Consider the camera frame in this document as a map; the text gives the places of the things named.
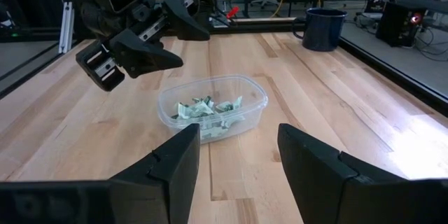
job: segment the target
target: blue mug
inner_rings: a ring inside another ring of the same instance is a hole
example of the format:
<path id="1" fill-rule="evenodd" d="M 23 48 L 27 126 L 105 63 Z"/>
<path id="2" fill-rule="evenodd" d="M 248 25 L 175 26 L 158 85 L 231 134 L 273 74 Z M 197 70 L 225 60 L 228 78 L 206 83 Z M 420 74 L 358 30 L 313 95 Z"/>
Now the blue mug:
<path id="1" fill-rule="evenodd" d="M 307 17 L 297 17 L 293 21 L 294 36 L 302 39 L 302 45 L 306 49 L 330 52 L 336 49 L 341 36 L 342 25 L 347 12 L 328 8 L 310 8 Z M 304 36 L 296 33 L 294 25 L 305 21 Z"/>

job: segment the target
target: plastic container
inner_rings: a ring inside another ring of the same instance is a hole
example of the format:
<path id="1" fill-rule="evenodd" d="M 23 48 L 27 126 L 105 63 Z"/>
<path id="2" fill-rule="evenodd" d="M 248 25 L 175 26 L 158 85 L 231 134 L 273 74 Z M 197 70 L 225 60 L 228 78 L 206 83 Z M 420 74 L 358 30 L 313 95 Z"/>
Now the plastic container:
<path id="1" fill-rule="evenodd" d="M 177 114 L 176 104 L 193 104 L 192 98 L 211 96 L 216 104 L 234 102 L 242 97 L 241 107 L 235 110 L 208 115 L 201 118 L 177 120 L 171 118 Z M 159 95 L 157 112 L 162 122 L 173 133 L 180 132 L 191 123 L 199 123 L 201 128 L 201 143 L 209 143 L 226 137 L 231 137 L 250 130 L 260 122 L 260 116 L 266 107 L 268 98 L 266 92 L 255 81 L 245 76 L 220 76 L 198 80 L 189 84 L 164 90 Z M 233 123 L 227 131 L 217 137 L 205 136 L 210 125 L 222 121 L 239 120 Z"/>

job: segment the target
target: red light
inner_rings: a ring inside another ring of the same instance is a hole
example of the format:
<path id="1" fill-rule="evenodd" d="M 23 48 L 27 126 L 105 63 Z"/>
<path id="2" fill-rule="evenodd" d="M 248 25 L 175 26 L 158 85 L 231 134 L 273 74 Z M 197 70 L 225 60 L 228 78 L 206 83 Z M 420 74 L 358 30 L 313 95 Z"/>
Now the red light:
<path id="1" fill-rule="evenodd" d="M 420 13 L 415 13 L 413 17 L 411 17 L 411 23 L 414 25 L 419 24 L 421 21 L 421 14 Z"/>

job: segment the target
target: black box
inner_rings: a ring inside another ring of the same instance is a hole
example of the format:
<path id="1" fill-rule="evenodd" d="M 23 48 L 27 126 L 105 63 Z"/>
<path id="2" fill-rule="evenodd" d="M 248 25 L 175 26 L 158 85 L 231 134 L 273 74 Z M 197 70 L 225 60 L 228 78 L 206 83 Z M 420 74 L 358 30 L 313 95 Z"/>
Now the black box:
<path id="1" fill-rule="evenodd" d="M 414 37 L 423 21 L 425 8 L 387 3 L 379 22 L 376 37 L 390 46 L 412 46 Z"/>

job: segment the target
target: wood grain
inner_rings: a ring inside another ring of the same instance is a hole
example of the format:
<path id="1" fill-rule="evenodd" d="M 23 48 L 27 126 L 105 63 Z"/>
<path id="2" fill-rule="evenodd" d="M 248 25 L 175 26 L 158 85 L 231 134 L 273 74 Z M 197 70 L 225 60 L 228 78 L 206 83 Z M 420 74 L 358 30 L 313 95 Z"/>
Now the wood grain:
<path id="1" fill-rule="evenodd" d="M 290 123 L 409 179 L 448 176 L 448 119 L 338 48 L 312 52 L 289 33 L 163 38 L 184 66 L 100 90 L 76 64 L 85 41 L 0 100 L 0 179 L 107 179 L 172 133 L 161 90 L 244 74 L 266 91 L 258 127 L 201 146 L 189 223 L 301 223 L 277 147 Z"/>

